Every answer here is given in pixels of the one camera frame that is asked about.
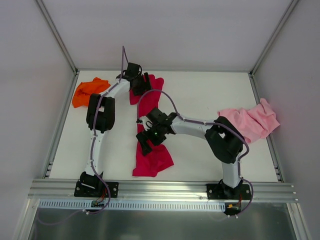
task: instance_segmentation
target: red cloth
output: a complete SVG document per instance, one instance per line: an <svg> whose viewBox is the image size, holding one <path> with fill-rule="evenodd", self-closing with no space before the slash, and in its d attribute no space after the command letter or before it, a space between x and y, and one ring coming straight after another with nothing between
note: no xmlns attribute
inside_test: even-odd
<svg viewBox="0 0 320 240"><path fill-rule="evenodd" d="M150 84L153 89L162 90L165 83L163 78L157 78L154 75L149 75ZM130 104L137 104L141 96L134 96L132 90L130 90ZM139 106L139 117L146 116L153 108L158 107L161 92L153 91L143 97ZM144 126L137 125L138 133L144 130ZM167 148L161 144L154 146L150 141L148 144L152 148L152 152L143 156L140 143L137 143L136 147L136 165L132 172L134 177L155 177L158 172L165 170L174 165L170 153Z"/></svg>

